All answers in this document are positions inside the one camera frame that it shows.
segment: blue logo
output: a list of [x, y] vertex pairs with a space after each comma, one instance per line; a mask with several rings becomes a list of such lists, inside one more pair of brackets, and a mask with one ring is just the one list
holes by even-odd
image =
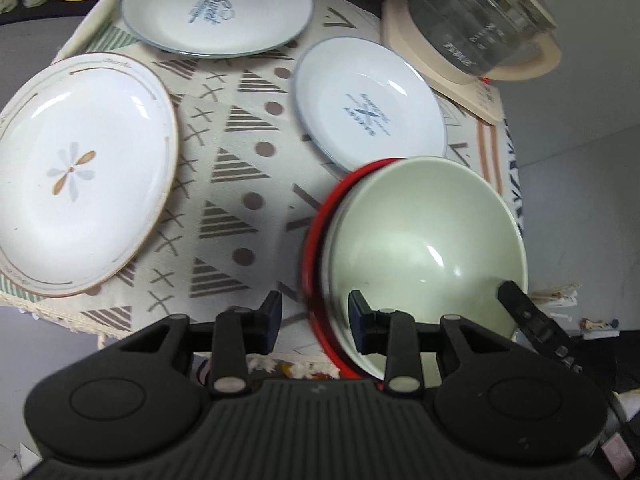
[[351, 105], [351, 107], [345, 107], [344, 111], [362, 126], [371, 137], [375, 137], [380, 132], [391, 136], [385, 128], [385, 125], [389, 124], [391, 119], [383, 114], [382, 110], [369, 99], [367, 94], [360, 94], [361, 101], [354, 99], [350, 94], [345, 95], [351, 100], [353, 105]]
[[212, 25], [219, 25], [222, 21], [231, 20], [236, 16], [229, 0], [198, 0], [189, 12], [189, 23], [195, 22], [203, 14], [204, 20]]

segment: kettle handle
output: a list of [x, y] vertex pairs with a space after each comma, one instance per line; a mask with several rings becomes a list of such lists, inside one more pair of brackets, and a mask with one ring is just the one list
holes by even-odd
[[537, 34], [531, 43], [538, 46], [538, 55], [535, 58], [515, 65], [497, 66], [483, 77], [499, 81], [523, 81], [545, 75], [558, 66], [562, 53], [551, 33]]

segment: red bowl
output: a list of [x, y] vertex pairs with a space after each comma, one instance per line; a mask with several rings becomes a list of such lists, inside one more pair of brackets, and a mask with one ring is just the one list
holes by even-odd
[[318, 338], [322, 350], [329, 356], [329, 359], [340, 369], [343, 377], [349, 379], [359, 379], [369, 377], [361, 370], [351, 358], [342, 350], [340, 343], [336, 339], [329, 324], [326, 305], [322, 298], [322, 288], [320, 285], [320, 257], [322, 245], [326, 232], [329, 229], [331, 220], [340, 202], [350, 192], [361, 179], [367, 175], [395, 162], [400, 158], [384, 158], [370, 162], [348, 174], [341, 180], [322, 202], [318, 214], [314, 218], [306, 234], [305, 245], [302, 253], [302, 291], [306, 297], [306, 304], [309, 308], [309, 322], [314, 334]]

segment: white bowl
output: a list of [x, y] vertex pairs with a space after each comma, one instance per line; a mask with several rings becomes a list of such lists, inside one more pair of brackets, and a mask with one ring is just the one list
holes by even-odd
[[360, 38], [316, 44], [294, 74], [304, 127], [347, 171], [387, 157], [443, 156], [447, 131], [431, 88], [388, 48]]
[[[513, 335], [515, 323], [495, 295], [504, 280], [527, 290], [526, 256], [516, 222], [489, 184], [456, 162], [419, 157], [382, 168], [351, 193], [329, 230], [321, 272], [332, 328], [356, 364], [384, 377], [385, 357], [355, 348], [352, 290], [373, 310], [394, 308], [430, 323], [459, 314]], [[426, 384], [437, 384], [433, 355], [422, 357]]]
[[0, 272], [69, 296], [150, 233], [178, 157], [174, 108], [144, 65], [96, 52], [46, 67], [0, 114]]
[[236, 57], [296, 37], [313, 0], [122, 0], [133, 33], [163, 50], [195, 57]]

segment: glass pitcher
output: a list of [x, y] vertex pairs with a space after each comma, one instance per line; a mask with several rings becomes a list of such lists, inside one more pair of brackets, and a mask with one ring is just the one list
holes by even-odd
[[[455, 82], [530, 79], [560, 61], [550, 34], [556, 23], [541, 0], [409, 0], [408, 7], [420, 33], [451, 65], [438, 71]], [[528, 43], [538, 48], [534, 59], [500, 65]]]

